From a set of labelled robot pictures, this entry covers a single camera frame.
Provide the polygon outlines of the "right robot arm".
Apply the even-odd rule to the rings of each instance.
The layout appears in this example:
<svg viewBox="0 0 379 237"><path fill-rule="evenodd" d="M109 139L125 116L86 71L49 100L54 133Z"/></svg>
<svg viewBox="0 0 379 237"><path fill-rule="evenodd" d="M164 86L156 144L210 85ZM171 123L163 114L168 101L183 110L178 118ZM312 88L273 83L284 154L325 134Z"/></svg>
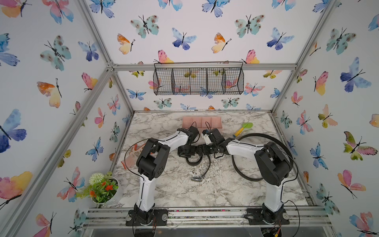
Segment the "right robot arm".
<svg viewBox="0 0 379 237"><path fill-rule="evenodd" d="M221 154L221 156L254 158L261 174L256 181L263 180L266 183L265 201L261 207L247 209L244 218L248 219L251 225L288 225L290 221L284 208L282 193L284 184L288 182L289 173L295 164L291 152L272 136L250 133L242 138L247 137L265 138L268 142L252 144L235 138L225 139L217 129L213 129L204 134L204 139L208 142L190 146L189 153L200 157Z"/></svg>

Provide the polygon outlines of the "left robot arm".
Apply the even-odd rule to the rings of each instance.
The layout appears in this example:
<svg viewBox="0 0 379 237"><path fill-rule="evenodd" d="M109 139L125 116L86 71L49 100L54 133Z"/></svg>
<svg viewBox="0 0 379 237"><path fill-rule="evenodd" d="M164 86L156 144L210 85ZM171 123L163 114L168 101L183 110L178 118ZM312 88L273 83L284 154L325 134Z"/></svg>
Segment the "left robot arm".
<svg viewBox="0 0 379 237"><path fill-rule="evenodd" d="M199 136L197 128L179 128L176 133L163 139L149 138L137 159L137 176L140 178L138 199L126 217L126 226L165 226L168 210L156 209L154 193L158 178L163 174L170 152L191 145Z"/></svg>

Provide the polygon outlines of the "pink compartment storage tray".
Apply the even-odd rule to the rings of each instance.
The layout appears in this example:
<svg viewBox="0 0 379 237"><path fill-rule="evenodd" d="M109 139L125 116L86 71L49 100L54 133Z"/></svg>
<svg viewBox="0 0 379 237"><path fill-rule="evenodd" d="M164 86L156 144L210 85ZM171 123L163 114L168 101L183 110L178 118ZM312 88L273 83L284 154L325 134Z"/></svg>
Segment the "pink compartment storage tray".
<svg viewBox="0 0 379 237"><path fill-rule="evenodd" d="M182 119L182 128L196 127L200 133L204 130L223 129L222 118L212 116L185 116Z"/></svg>

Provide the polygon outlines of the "green yellow toy shovel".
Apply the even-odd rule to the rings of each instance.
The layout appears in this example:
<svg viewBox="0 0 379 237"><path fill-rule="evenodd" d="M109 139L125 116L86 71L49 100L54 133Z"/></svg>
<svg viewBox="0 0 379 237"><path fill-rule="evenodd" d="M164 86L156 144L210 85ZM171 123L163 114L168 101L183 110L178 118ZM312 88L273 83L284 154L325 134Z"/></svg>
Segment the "green yellow toy shovel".
<svg viewBox="0 0 379 237"><path fill-rule="evenodd" d="M234 138L238 137L244 130L246 129L250 129L253 127L253 123L252 122L246 122L246 123L243 123L241 128L233 135Z"/></svg>

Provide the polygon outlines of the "potted artificial flower plant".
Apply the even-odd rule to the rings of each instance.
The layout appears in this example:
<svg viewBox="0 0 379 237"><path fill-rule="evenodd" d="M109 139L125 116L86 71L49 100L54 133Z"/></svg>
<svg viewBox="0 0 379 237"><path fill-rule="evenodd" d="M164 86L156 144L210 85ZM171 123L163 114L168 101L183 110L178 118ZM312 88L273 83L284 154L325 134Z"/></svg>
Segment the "potted artificial flower plant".
<svg viewBox="0 0 379 237"><path fill-rule="evenodd" d="M122 198L123 190L120 182L112 172L97 172L90 176L87 186L77 193L78 198L90 198L95 204L111 206Z"/></svg>

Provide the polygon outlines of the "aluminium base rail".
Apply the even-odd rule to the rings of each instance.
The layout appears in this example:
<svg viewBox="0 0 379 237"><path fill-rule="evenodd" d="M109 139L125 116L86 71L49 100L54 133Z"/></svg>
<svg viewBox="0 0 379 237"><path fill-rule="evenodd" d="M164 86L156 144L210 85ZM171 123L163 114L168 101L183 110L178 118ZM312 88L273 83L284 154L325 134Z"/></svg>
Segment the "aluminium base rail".
<svg viewBox="0 0 379 237"><path fill-rule="evenodd" d="M286 206L279 221L257 220L257 207L158 207L153 220L141 224L131 208L90 209L84 223L87 229L211 228L211 227L330 227L324 208L319 206Z"/></svg>

